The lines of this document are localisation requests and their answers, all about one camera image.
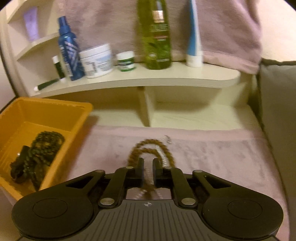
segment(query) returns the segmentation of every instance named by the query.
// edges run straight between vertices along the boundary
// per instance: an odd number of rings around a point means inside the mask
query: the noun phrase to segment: pink cloth
[[[286,198],[262,132],[94,126],[66,179],[96,169],[112,173],[127,165],[128,156],[136,143],[146,138],[161,139],[164,135],[171,138],[172,143],[167,144],[167,147],[175,159],[176,167],[184,173],[201,169],[275,199],[284,211],[277,238],[289,240]],[[146,167],[151,165],[153,155],[145,154],[142,157]],[[164,198],[168,196],[165,192],[162,194]],[[131,196],[136,196],[136,190],[129,194]]]
[[[133,50],[141,61],[137,0],[56,0],[81,50],[110,43],[113,53]],[[172,55],[185,59],[189,0],[167,0]],[[256,74],[261,59],[257,0],[196,0],[204,61]]]

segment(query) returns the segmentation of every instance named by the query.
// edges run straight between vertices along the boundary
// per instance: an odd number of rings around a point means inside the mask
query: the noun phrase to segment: orange bin
[[[0,114],[0,185],[16,200],[35,191],[30,180],[17,184],[11,179],[10,163],[22,146],[31,146],[42,131],[56,131],[65,137],[40,189],[59,183],[69,149],[91,111],[89,103],[23,97],[13,101]]]

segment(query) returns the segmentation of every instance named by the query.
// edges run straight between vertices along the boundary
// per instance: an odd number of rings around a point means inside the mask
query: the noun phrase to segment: purple tube
[[[37,7],[33,7],[25,12],[24,19],[30,42],[40,39],[38,33]]]

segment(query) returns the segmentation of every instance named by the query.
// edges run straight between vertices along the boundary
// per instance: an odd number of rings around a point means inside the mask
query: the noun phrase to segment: green bottle
[[[172,62],[165,0],[138,0],[138,16],[148,69],[165,69]]]

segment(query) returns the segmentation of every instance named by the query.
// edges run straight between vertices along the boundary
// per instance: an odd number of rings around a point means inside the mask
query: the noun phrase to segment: small green jar
[[[118,61],[118,68],[122,72],[131,71],[135,69],[135,53],[134,51],[122,52],[116,55]]]

